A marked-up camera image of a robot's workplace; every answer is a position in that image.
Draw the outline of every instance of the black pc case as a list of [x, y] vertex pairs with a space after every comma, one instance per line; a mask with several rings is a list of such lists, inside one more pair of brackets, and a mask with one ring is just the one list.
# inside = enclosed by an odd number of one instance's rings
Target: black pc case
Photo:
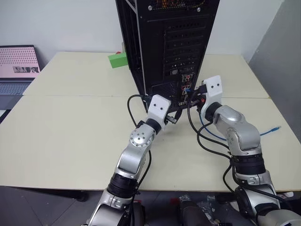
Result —
[[128, 65], [140, 94], [187, 107], [219, 0], [116, 0]]

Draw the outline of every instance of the wire bundle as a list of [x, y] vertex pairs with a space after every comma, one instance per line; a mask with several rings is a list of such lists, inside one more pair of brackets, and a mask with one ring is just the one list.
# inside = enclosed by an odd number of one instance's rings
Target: wire bundle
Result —
[[212, 140], [212, 139], [210, 139], [210, 138], [208, 138], [208, 137], [205, 137], [204, 135], [201, 134], [201, 131], [202, 131], [203, 129], [206, 129], [207, 126], [211, 125], [212, 122], [210, 122], [210, 123], [208, 123], [208, 124], [206, 124], [206, 125], [204, 125], [204, 124], [202, 123], [203, 125], [202, 125], [202, 127], [201, 127], [199, 130], [197, 130], [196, 127], [193, 125], [193, 122], [192, 122], [191, 116], [190, 116], [190, 108], [191, 108], [191, 101], [193, 100], [193, 98], [195, 97], [195, 95], [196, 95], [196, 92], [194, 91], [193, 94], [192, 94], [192, 96], [191, 96], [191, 98], [190, 98], [190, 100], [189, 100], [188, 106], [187, 106], [187, 114], [188, 114], [188, 120], [189, 120], [189, 123], [190, 123], [191, 127], [193, 128], [193, 130], [194, 130], [194, 131], [196, 132], [196, 134], [197, 134], [198, 144], [199, 144], [203, 149], [205, 149], [205, 150], [208, 151], [208, 152], [211, 152], [211, 153], [214, 153], [214, 154], [223, 156], [223, 157], [227, 158], [227, 159], [230, 161], [229, 167], [225, 170], [225, 172], [224, 172], [224, 174], [223, 174], [223, 176], [222, 176], [223, 182], [224, 182], [224, 184], [226, 185], [226, 187], [227, 187], [232, 193], [234, 193], [233, 189], [227, 184], [227, 182], [226, 182], [226, 180], [225, 180], [225, 177], [226, 177], [227, 173], [228, 173], [228, 172], [230, 171], [230, 169], [232, 168], [232, 177], [233, 177], [234, 182], [235, 182], [237, 185], [243, 187], [244, 189], [248, 189], [248, 190], [251, 190], [251, 191], [253, 191], [253, 192], [257, 192], [257, 193], [259, 193], [259, 194], [263, 194], [263, 195], [269, 196], [269, 197], [271, 197], [271, 198], [277, 199], [277, 200], [279, 200], [279, 201], [282, 201], [282, 202], [284, 202], [284, 203], [288, 206], [288, 209], [292, 210], [291, 205], [290, 205], [285, 199], [283, 199], [283, 198], [281, 198], [281, 197], [279, 197], [279, 196], [277, 196], [277, 195], [270, 194], [270, 193], [267, 193], [267, 192], [258, 190], [258, 189], [256, 189], [256, 188], [254, 188], [253, 186], [250, 186], [250, 185], [244, 185], [244, 184], [240, 183], [240, 182], [237, 180], [236, 176], [235, 176], [235, 166], [234, 166], [234, 164], [233, 164], [233, 162], [232, 162], [232, 158], [231, 158], [230, 156], [226, 155], [226, 154], [223, 154], [223, 153], [220, 153], [220, 152], [213, 151], [213, 150], [211, 150], [211, 149], [205, 147], [205, 146], [201, 143], [200, 137], [202, 137], [202, 138], [204, 138], [204, 139], [206, 139], [206, 140], [208, 140], [208, 141], [211, 141], [211, 142], [213, 142], [213, 143], [222, 145], [222, 146], [226, 147], [226, 148], [229, 150], [229, 147], [228, 147], [227, 145], [225, 145], [225, 144], [223, 144], [223, 143], [221, 143], [221, 142], [219, 142], [219, 141]]
[[[131, 99], [134, 98], [134, 97], [141, 97], [141, 98], [143, 98], [143, 95], [132, 95], [132, 96], [130, 96], [130, 97], [128, 98], [128, 100], [127, 100], [127, 110], [128, 110], [128, 113], [129, 113], [130, 116], [131, 116], [131, 119], [132, 119], [132, 121], [133, 121], [133, 124], [135, 125], [135, 127], [137, 127], [137, 123], [136, 123], [136, 121], [135, 121], [135, 119], [134, 119], [134, 117], [133, 117], [133, 114], [132, 114], [131, 108], [130, 108], [130, 101], [131, 101]], [[151, 167], [151, 151], [149, 150], [148, 153], [149, 153], [149, 164], [147, 165], [147, 168], [146, 168], [144, 174], [142, 175], [142, 177], [141, 177], [139, 183], [137, 183], [136, 190], [135, 190], [135, 192], [134, 192], [134, 194], [133, 194], [132, 202], [131, 202], [131, 205], [130, 205], [130, 210], [129, 210], [129, 225], [131, 225], [131, 221], [132, 221], [132, 226], [135, 226], [135, 214], [134, 214], [134, 199], [135, 199], [135, 195], [137, 194], [138, 189], [139, 189], [141, 183], [143, 182], [143, 180], [144, 180], [144, 178], [145, 178], [147, 172], [149, 171], [149, 169], [150, 169], [150, 167]]]

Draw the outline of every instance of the laptop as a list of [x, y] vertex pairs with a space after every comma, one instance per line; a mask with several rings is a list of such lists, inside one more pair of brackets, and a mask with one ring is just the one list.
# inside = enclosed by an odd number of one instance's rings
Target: laptop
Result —
[[12, 109], [39, 73], [33, 45], [0, 46], [0, 110]]

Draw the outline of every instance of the table surface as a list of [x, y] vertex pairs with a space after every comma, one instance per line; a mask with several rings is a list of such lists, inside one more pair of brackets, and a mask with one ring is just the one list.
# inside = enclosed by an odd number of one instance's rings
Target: table surface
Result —
[[[128, 66], [112, 69], [112, 53], [60, 52], [31, 83], [24, 95], [115, 96], [137, 94]], [[223, 97], [268, 98], [242, 56], [206, 55], [197, 85], [220, 75]]]
[[[22, 97], [0, 125], [0, 185], [106, 188], [134, 128], [126, 102], [126, 97]], [[261, 137], [266, 168], [276, 190], [300, 190], [301, 145], [274, 103], [268, 98], [223, 98], [222, 103], [242, 112], [260, 132], [282, 127]], [[137, 121], [144, 119], [140, 99], [134, 98], [131, 108]], [[191, 114], [200, 126], [195, 109]], [[156, 137], [151, 150], [141, 189], [227, 191], [222, 174], [229, 161], [198, 146], [186, 112]], [[230, 175], [227, 180], [235, 187]]]

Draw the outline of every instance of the robotic arm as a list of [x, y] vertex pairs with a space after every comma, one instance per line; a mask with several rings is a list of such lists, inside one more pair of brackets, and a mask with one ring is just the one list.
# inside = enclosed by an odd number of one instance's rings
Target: robotic arm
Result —
[[255, 218], [260, 226], [300, 226], [301, 216], [281, 210], [279, 201], [264, 193], [276, 195], [269, 171], [265, 169], [261, 152], [260, 134], [248, 123], [242, 113], [221, 105], [222, 85], [219, 76], [203, 82], [206, 85], [206, 102], [201, 117], [213, 122], [227, 139], [235, 166], [235, 190], [240, 213]]
[[88, 226], [125, 226], [129, 222], [129, 205], [136, 192], [145, 155], [151, 143], [166, 125], [171, 102], [159, 95], [152, 97], [145, 122], [132, 131], [127, 147], [115, 168], [110, 184], [103, 191]]
[[[221, 105], [221, 78], [215, 76], [204, 80], [199, 93], [206, 93], [201, 117], [212, 122], [227, 139], [235, 167], [234, 180], [239, 184], [235, 195], [240, 213], [245, 218], [256, 219], [260, 226], [300, 226], [301, 216], [280, 209], [270, 174], [264, 166], [258, 130], [246, 121], [243, 114]], [[88, 226], [129, 224], [129, 206], [137, 190], [145, 155], [167, 120], [176, 123], [176, 119], [167, 116], [170, 105], [169, 100], [159, 95], [152, 97], [148, 116], [132, 131]]]

